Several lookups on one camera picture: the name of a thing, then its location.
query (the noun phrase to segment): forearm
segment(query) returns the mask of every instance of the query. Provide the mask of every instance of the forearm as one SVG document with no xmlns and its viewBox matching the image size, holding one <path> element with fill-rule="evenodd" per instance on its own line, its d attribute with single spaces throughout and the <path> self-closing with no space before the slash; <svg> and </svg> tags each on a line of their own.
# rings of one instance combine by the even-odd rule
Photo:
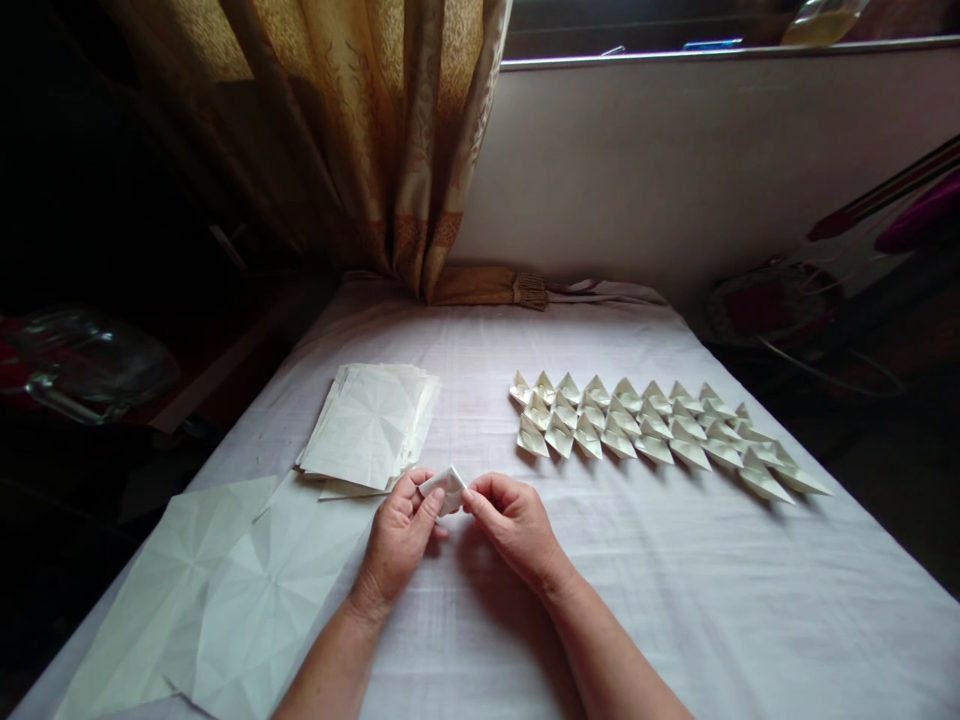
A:
<svg viewBox="0 0 960 720">
<path fill-rule="evenodd" d="M 274 720 L 355 718 L 387 612 L 344 600 L 317 636 Z"/>
<path fill-rule="evenodd" d="M 540 591 L 592 720 L 689 718 L 690 713 L 566 558 Z"/>
</svg>

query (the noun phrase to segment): white tablecloth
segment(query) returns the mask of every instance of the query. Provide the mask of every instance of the white tablecloth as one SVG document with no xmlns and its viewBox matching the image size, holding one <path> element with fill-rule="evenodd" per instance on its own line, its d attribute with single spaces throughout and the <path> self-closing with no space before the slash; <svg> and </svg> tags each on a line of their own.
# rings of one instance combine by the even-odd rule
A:
<svg viewBox="0 0 960 720">
<path fill-rule="evenodd" d="M 540 491 L 554 530 L 641 650 L 702 718 L 960 717 L 960 606 L 663 307 L 428 308 L 386 281 L 340 289 L 191 489 L 276 473 L 303 447 L 337 367 L 412 363 L 443 390 L 421 465 L 499 470 Z M 520 369 L 608 389 L 709 381 L 835 493 L 770 507 L 720 473 L 532 460 L 507 390 Z M 369 718 L 577 717 L 549 619 L 462 514 L 381 641 Z M 323 616 L 352 580 L 355 550 Z M 15 718 L 52 717 L 125 573 Z M 123 717 L 202 717 L 180 697 Z"/>
</svg>

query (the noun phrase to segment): wrist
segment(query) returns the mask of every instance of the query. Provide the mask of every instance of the wrist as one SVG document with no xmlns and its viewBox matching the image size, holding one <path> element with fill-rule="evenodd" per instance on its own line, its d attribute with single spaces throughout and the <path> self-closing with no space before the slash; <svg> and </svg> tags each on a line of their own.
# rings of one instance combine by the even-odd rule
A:
<svg viewBox="0 0 960 720">
<path fill-rule="evenodd" d="M 550 608 L 563 602 L 564 598 L 575 591 L 579 578 L 580 573 L 570 562 L 567 554 L 558 546 L 554 557 L 539 578 L 538 587 L 534 590 L 544 605 Z"/>
<path fill-rule="evenodd" d="M 357 580 L 343 606 L 351 617 L 376 629 L 383 626 L 393 610 L 393 603 L 386 600 L 375 588 L 370 588 L 369 583 L 362 578 Z"/>
</svg>

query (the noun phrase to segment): hand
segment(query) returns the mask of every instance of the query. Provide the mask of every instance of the hand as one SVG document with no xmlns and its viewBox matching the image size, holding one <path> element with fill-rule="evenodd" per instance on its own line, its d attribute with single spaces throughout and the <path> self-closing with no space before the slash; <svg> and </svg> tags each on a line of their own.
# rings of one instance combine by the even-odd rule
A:
<svg viewBox="0 0 960 720">
<path fill-rule="evenodd" d="M 559 591 L 576 575 L 553 534 L 540 496 L 530 485 L 487 473 L 470 483 L 463 503 L 497 552 L 541 597 Z"/>
<path fill-rule="evenodd" d="M 348 598 L 367 617 L 385 619 L 420 565 L 427 541 L 450 534 L 436 524 L 443 489 L 436 488 L 426 499 L 417 490 L 433 474 L 422 469 L 404 474 L 377 509 L 363 564 Z"/>
</svg>

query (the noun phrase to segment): stack of paper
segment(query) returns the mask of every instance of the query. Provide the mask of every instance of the stack of paper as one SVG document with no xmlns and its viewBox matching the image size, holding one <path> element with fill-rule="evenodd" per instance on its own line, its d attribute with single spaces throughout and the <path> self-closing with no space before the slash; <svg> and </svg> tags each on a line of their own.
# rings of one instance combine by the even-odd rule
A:
<svg viewBox="0 0 960 720">
<path fill-rule="evenodd" d="M 298 466 L 384 490 L 420 457 L 440 379 L 413 365 L 341 365 Z"/>
</svg>

